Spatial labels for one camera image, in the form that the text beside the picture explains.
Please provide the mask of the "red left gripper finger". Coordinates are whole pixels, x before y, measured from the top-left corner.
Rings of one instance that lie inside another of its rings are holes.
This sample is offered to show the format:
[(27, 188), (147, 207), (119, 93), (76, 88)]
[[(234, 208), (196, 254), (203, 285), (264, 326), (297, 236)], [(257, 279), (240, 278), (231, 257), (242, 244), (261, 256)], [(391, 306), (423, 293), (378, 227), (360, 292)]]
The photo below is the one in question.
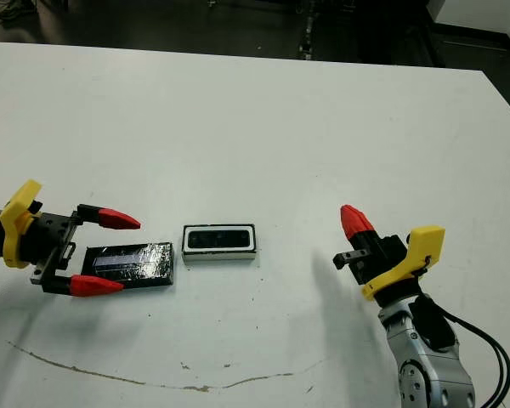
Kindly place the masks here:
[(85, 298), (120, 292), (122, 283), (92, 275), (54, 276), (42, 283), (47, 293)]
[(139, 230), (140, 222), (135, 218), (113, 209), (80, 204), (76, 214), (82, 222), (98, 224), (113, 230)]

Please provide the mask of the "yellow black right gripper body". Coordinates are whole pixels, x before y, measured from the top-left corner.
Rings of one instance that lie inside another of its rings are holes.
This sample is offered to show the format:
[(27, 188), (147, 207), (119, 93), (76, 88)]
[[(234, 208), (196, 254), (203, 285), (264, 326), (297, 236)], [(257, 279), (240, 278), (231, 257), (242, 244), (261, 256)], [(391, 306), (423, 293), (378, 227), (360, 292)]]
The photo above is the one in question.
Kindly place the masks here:
[(440, 226), (415, 228), (406, 243), (365, 230), (348, 239), (353, 250), (335, 255), (333, 263), (349, 267), (365, 300), (392, 304), (421, 293), (419, 279), (439, 261), (444, 239)]

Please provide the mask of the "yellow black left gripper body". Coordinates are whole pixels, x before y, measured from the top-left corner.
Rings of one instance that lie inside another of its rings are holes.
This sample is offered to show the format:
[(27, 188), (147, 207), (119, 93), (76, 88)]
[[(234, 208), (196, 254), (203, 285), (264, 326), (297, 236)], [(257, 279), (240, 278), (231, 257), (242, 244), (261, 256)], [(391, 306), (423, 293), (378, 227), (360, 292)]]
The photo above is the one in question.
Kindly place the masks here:
[(26, 181), (0, 212), (2, 258), (13, 269), (34, 266), (31, 283), (44, 292), (70, 293), (71, 278), (56, 272), (67, 268), (76, 249), (71, 238), (77, 221), (74, 215), (42, 212), (37, 200), (41, 188), (34, 180)]

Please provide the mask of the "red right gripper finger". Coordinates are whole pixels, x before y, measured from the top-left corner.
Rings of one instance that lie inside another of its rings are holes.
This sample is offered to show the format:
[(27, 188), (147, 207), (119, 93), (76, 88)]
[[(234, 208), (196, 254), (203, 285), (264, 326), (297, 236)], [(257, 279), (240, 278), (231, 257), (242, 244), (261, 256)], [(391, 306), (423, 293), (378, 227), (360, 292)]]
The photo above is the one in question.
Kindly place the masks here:
[(344, 206), (344, 234), (352, 246), (375, 246), (381, 240), (365, 214), (351, 205)]
[(371, 237), (372, 224), (365, 214), (351, 205), (343, 205), (340, 217), (344, 234), (353, 249), (366, 249), (366, 239)]

